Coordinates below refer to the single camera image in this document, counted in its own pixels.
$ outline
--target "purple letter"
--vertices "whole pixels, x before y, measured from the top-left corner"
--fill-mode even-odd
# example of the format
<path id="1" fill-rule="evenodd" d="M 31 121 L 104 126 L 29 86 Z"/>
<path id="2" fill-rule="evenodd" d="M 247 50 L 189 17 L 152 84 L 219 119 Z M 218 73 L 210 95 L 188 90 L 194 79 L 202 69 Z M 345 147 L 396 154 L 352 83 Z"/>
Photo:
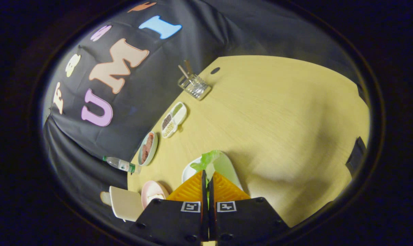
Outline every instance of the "purple letter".
<path id="1" fill-rule="evenodd" d="M 82 107 L 81 117 L 83 120 L 88 120 L 89 122 L 98 125 L 98 126 L 107 126 L 110 124 L 111 119 L 113 118 L 113 108 L 105 100 L 94 95 L 91 89 L 88 89 L 85 93 L 85 102 L 92 102 L 97 106 L 101 107 L 104 111 L 104 114 L 100 117 L 92 112 L 88 111 L 87 106 Z"/>

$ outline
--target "brown food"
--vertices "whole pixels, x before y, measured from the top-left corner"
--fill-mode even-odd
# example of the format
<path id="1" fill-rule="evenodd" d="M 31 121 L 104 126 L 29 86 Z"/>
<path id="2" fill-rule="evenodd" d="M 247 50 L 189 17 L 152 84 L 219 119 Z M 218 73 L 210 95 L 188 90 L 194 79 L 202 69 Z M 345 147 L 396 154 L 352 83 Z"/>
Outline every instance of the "brown food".
<path id="1" fill-rule="evenodd" d="M 149 137 L 147 138 L 147 141 L 146 141 L 146 151 L 147 151 L 148 153 L 151 151 L 152 142 L 153 142 L 153 136 L 152 136 L 152 134 L 151 134 L 151 135 L 149 135 Z"/>
<path id="2" fill-rule="evenodd" d="M 146 145 L 143 145 L 143 148 L 141 150 L 142 150 L 141 163 L 143 164 L 146 161 L 147 156 L 149 155 L 149 152 L 146 151 Z"/>

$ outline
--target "green vegetable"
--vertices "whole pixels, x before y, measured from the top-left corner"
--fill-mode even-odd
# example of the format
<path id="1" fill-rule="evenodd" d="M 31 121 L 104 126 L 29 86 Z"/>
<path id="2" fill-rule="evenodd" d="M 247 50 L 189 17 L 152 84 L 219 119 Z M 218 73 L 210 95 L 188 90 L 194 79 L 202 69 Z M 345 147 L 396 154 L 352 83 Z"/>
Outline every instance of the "green vegetable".
<path id="1" fill-rule="evenodd" d="M 177 112 L 182 108 L 182 103 L 178 104 L 172 112 L 172 117 L 174 117 Z"/>
<path id="2" fill-rule="evenodd" d="M 202 154 L 200 158 L 200 163 L 192 163 L 190 167 L 196 170 L 196 173 L 202 170 L 206 170 L 208 164 L 212 163 L 215 159 L 219 158 L 219 156 L 223 154 L 222 151 L 213 150 L 208 153 Z"/>

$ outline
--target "black object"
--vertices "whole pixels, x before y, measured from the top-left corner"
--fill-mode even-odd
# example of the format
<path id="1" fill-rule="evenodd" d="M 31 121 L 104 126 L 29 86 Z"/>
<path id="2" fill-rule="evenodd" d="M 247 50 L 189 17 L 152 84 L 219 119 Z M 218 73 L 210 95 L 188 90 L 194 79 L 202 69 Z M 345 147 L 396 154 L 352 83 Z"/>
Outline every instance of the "black object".
<path id="1" fill-rule="evenodd" d="M 216 204 L 214 202 L 214 178 L 211 178 L 211 181 L 208 183 L 210 189 L 210 201 L 208 207 L 211 209 L 208 210 L 208 216 L 210 217 L 210 240 L 217 240 L 216 233 Z"/>
<path id="2" fill-rule="evenodd" d="M 208 213 L 208 199 L 207 199 L 207 173 L 205 170 L 202 171 L 202 221 L 201 221 L 201 239 L 202 241 L 209 241 L 209 225 L 210 216 Z"/>
<path id="3" fill-rule="evenodd" d="M 160 245 L 200 245 L 200 202 L 190 203 L 155 198 L 129 231 Z"/>
<path id="4" fill-rule="evenodd" d="M 363 139 L 358 137 L 355 141 L 354 148 L 352 149 L 352 153 L 347 159 L 346 167 L 350 171 L 351 175 L 354 176 L 356 170 L 358 169 L 361 161 L 363 159 L 363 155 L 366 152 L 366 146 L 364 145 Z"/>
<path id="5" fill-rule="evenodd" d="M 263 197 L 218 202 L 215 213 L 219 246 L 251 245 L 289 229 Z"/>

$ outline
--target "peach letter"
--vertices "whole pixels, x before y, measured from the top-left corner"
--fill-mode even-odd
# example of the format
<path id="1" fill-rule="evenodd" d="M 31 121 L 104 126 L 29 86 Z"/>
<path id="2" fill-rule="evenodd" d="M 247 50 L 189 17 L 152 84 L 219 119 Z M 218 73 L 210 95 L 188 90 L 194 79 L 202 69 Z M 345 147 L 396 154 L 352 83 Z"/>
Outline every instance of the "peach letter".
<path id="1" fill-rule="evenodd" d="M 143 3 L 143 4 L 140 4 L 140 5 L 137 5 L 137 6 L 133 7 L 133 9 L 129 10 L 128 13 L 131 12 L 131 11 L 140 11 L 140 10 L 143 10 L 143 9 L 147 9 L 151 6 L 154 6 L 155 4 L 156 3 L 146 2 L 146 3 Z"/>
<path id="2" fill-rule="evenodd" d="M 130 70 L 124 59 L 130 62 L 130 67 L 136 67 L 149 55 L 149 51 L 139 50 L 127 44 L 126 39 L 120 39 L 110 48 L 110 54 L 113 62 L 95 65 L 88 78 L 102 81 L 113 89 L 114 94 L 117 94 L 124 85 L 124 79 L 115 79 L 111 75 L 129 75 Z"/>
<path id="3" fill-rule="evenodd" d="M 61 83 L 58 82 L 56 84 L 56 88 L 55 88 L 55 95 L 53 96 L 53 103 L 56 104 L 56 106 L 59 109 L 59 113 L 62 114 L 62 108 L 64 105 L 64 100 L 61 98 L 61 90 L 59 89 L 59 87 L 61 86 Z"/>

